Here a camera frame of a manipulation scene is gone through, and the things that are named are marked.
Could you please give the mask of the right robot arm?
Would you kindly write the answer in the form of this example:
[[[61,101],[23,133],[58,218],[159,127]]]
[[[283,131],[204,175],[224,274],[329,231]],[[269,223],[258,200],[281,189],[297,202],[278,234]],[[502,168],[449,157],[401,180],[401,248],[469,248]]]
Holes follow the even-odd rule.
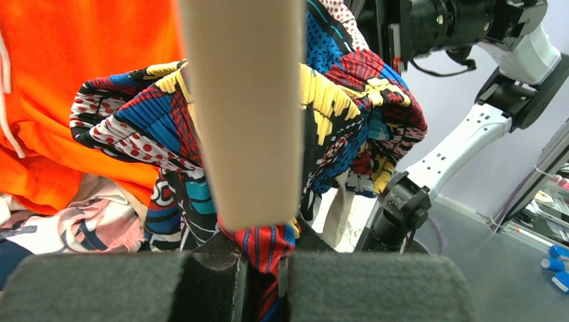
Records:
[[[404,252],[439,190],[479,151],[543,113],[568,78],[568,56],[542,27],[546,1],[349,1],[371,48],[398,72],[443,50],[466,71],[473,46],[497,68],[465,119],[429,154],[396,172],[356,244],[360,252]]]

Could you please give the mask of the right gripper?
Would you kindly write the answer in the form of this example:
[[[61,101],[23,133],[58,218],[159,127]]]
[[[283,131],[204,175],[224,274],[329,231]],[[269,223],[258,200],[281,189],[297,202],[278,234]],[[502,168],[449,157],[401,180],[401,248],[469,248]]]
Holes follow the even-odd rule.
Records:
[[[395,72],[407,71],[410,1],[345,1],[369,48]]]

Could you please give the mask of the comic print shorts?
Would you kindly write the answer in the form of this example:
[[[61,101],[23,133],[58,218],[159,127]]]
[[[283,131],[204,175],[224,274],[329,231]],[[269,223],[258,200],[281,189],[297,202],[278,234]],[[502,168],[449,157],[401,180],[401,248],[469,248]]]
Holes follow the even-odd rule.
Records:
[[[341,1],[308,1],[305,17],[299,209],[311,219],[315,202],[336,184],[365,197],[381,193],[427,124],[408,86],[369,49]],[[76,142],[159,169],[144,228],[158,252],[194,250],[225,233],[207,182],[186,69],[181,60],[93,78],[70,110]]]

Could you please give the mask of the cream hanger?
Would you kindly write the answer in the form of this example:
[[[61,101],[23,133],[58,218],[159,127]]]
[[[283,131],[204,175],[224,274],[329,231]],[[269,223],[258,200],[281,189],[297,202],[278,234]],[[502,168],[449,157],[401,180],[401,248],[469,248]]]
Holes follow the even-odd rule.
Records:
[[[187,73],[221,223],[282,224],[301,194],[302,1],[179,1]]]

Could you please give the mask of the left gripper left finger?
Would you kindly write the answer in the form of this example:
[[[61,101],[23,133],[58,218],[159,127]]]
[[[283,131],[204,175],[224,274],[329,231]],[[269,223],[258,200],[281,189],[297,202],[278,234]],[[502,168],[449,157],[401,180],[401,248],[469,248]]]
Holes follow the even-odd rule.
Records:
[[[24,260],[2,321],[247,321],[248,263],[214,235],[192,252],[58,254]]]

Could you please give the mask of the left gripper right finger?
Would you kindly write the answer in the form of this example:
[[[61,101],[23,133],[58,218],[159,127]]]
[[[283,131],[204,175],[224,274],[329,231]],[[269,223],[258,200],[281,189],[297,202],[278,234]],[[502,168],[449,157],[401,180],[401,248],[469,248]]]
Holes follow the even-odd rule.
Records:
[[[339,253],[302,218],[279,268],[279,321],[477,321],[467,281],[445,256]]]

